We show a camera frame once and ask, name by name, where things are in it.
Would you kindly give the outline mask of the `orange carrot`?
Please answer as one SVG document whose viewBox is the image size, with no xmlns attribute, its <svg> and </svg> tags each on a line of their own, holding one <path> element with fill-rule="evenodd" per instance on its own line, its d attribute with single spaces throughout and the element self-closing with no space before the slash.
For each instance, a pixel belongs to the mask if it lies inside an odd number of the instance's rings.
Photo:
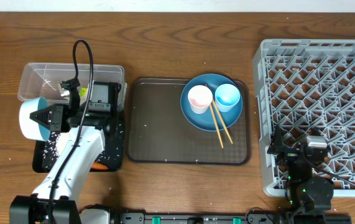
<svg viewBox="0 0 355 224">
<path fill-rule="evenodd" d="M 91 166 L 91 168 L 93 170 L 108 170 L 109 169 L 106 165 L 101 164 L 99 162 L 94 162 L 93 165 Z"/>
</svg>

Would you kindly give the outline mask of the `white napkin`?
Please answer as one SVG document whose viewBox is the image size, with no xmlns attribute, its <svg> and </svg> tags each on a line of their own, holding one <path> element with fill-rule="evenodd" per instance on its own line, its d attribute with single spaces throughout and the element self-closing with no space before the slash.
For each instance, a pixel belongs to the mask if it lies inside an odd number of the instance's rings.
<svg viewBox="0 0 355 224">
<path fill-rule="evenodd" d="M 70 82 L 68 81 L 61 81 L 58 83 L 58 88 L 59 88 L 59 91 L 60 91 L 60 96 L 65 98 L 65 97 L 68 97 L 70 95 Z"/>
</svg>

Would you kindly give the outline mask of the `green snack wrapper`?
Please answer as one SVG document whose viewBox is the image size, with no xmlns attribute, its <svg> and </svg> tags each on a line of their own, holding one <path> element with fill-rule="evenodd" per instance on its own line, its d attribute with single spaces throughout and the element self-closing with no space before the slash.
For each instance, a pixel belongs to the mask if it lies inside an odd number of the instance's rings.
<svg viewBox="0 0 355 224">
<path fill-rule="evenodd" d="M 87 88 L 80 88 L 79 95 L 80 97 L 85 96 L 87 92 Z"/>
</svg>

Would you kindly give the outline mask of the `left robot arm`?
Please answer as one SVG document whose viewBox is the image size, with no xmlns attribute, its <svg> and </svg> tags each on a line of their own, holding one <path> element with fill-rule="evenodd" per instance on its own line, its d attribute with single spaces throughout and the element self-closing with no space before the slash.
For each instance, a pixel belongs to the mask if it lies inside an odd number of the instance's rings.
<svg viewBox="0 0 355 224">
<path fill-rule="evenodd" d="M 77 201 L 97 157 L 118 127 L 119 113 L 107 103 L 87 102 L 83 109 L 49 106 L 45 98 L 24 102 L 19 122 L 27 139 L 46 141 L 52 131 L 67 126 L 68 139 L 59 158 L 30 196 L 16 196 L 10 223 L 114 223 L 117 218 L 102 205 L 80 212 Z"/>
</svg>

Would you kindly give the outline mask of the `light blue bowl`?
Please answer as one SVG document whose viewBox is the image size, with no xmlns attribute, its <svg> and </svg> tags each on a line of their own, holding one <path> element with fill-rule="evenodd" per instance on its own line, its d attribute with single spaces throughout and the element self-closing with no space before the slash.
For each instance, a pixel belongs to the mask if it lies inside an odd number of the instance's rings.
<svg viewBox="0 0 355 224">
<path fill-rule="evenodd" d="M 44 97 L 38 97 L 23 102 L 19 111 L 19 125 L 23 135 L 27 139 L 36 141 L 47 141 L 50 137 L 50 130 L 30 119 L 30 114 L 48 106 Z"/>
</svg>

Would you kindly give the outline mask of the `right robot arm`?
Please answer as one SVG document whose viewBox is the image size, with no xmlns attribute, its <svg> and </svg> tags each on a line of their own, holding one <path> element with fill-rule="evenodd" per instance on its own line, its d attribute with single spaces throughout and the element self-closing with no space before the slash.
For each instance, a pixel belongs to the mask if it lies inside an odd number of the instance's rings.
<svg viewBox="0 0 355 224">
<path fill-rule="evenodd" d="M 275 128 L 268 154 L 276 156 L 278 166 L 287 167 L 285 196 L 291 209 L 274 220 L 275 223 L 326 223 L 325 212 L 331 209 L 334 183 L 326 177 L 313 175 L 313 168 L 324 162 L 330 147 L 319 131 L 296 147 L 282 140 L 282 130 Z"/>
</svg>

